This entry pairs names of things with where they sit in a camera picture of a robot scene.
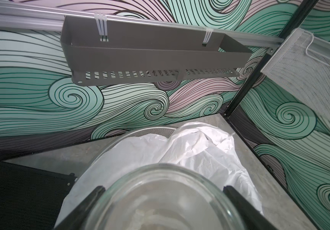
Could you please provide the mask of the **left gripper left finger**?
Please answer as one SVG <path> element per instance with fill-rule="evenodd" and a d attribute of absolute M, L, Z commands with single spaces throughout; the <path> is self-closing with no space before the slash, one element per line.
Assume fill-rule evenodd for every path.
<path fill-rule="evenodd" d="M 103 186 L 96 187 L 54 230 L 80 230 L 90 211 L 105 191 Z"/>

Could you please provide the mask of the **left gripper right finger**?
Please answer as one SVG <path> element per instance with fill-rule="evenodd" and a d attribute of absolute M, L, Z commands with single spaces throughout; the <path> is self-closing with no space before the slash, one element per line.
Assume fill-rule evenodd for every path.
<path fill-rule="evenodd" d="M 225 186 L 223 193 L 236 207 L 247 230 L 277 230 L 259 211 L 257 211 L 232 186 Z"/>

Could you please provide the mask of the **jar with beige lid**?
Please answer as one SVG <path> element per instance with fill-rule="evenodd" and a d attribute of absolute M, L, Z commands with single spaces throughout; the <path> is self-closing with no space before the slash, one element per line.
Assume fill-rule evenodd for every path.
<path fill-rule="evenodd" d="M 202 175 L 173 164 L 138 168 L 90 211 L 85 230 L 244 230 L 237 209 Z"/>

